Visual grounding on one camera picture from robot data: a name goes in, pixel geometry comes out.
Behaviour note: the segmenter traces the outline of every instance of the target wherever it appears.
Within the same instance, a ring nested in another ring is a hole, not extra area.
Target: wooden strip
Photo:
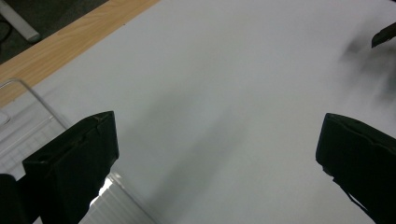
[[[159,0],[108,0],[1,64],[0,83],[17,77],[34,86],[157,2]]]

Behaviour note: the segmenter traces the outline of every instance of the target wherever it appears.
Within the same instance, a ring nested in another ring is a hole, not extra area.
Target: black wire
[[[3,21],[3,20],[0,20],[0,23],[4,23],[5,25],[8,26],[8,31],[7,31],[6,35],[4,35],[2,38],[0,38],[0,52],[1,52],[1,47],[2,47],[3,43],[9,38],[9,36],[12,33],[12,25],[8,21]]]

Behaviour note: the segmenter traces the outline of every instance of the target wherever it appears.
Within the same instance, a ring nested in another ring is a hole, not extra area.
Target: white table
[[[374,223],[315,151],[327,112],[395,136],[388,70],[364,61],[394,45],[369,49],[395,12],[373,0],[162,0],[35,89],[70,123],[115,111],[118,170],[164,223]]]

